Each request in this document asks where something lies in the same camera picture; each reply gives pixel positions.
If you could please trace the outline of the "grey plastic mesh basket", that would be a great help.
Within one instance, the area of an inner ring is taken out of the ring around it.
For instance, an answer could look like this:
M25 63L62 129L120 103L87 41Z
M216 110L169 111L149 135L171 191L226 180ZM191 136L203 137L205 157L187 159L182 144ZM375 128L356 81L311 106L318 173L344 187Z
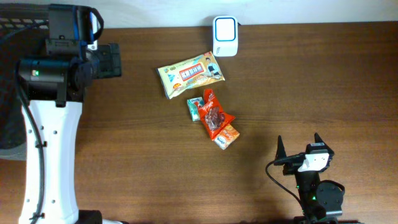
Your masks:
M1 159L26 160L26 140L21 103L16 93L14 69L25 56L45 51L49 32L47 4L1 4Z

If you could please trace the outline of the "red snack bag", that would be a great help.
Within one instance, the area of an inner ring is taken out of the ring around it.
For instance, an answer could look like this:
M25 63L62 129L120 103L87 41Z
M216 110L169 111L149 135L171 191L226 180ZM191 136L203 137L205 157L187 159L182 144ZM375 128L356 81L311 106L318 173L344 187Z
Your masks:
M205 89L203 101L204 105L198 107L198 113L210 138L214 140L236 117L224 111L212 89Z

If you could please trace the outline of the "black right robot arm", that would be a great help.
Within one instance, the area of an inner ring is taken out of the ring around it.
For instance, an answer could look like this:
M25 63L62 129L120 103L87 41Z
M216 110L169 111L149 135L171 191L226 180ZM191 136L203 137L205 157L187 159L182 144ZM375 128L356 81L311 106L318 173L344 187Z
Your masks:
M320 173L329 168L335 153L317 133L314 140L307 144L305 152L288 156L279 136L272 164L282 166L284 175L295 177L303 215L294 217L294 223L337 223L343 213L345 187L332 180L320 179Z

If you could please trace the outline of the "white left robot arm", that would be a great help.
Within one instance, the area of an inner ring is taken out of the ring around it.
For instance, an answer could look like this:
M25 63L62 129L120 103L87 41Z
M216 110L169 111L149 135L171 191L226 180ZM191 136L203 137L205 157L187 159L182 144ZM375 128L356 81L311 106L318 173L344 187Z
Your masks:
M104 21L92 7L51 4L45 55L16 64L16 91L26 130L26 182L19 223L104 223L75 195L75 141L86 89L121 76L117 44L91 50Z

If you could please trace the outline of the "white barcode scanner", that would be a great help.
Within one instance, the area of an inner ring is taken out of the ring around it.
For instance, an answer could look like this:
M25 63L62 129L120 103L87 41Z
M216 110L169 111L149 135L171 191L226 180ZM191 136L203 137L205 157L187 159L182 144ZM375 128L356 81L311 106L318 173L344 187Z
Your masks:
M213 54L216 57L233 57L238 52L238 21L234 16L217 16L213 19Z

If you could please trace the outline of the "teal tissue pack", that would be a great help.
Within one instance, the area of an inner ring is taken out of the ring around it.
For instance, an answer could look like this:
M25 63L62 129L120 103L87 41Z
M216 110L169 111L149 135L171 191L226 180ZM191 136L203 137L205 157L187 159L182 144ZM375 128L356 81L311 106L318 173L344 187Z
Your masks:
M187 100L188 109L193 122L200 120L198 109L204 105L202 97L192 98Z

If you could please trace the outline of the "beige wet wipes pack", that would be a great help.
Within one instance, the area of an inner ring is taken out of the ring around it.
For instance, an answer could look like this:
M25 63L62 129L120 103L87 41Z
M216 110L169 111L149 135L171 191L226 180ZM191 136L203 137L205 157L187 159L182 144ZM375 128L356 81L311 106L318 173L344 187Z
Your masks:
M225 81L212 51L156 69L167 99L175 98L185 90Z

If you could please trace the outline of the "orange tissue pack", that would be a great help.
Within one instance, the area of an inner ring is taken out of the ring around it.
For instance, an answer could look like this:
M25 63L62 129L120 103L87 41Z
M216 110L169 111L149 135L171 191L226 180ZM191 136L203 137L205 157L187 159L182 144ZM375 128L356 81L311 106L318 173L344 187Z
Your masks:
M222 150L225 150L231 143L237 140L239 135L240 133L229 124L218 133L213 142Z

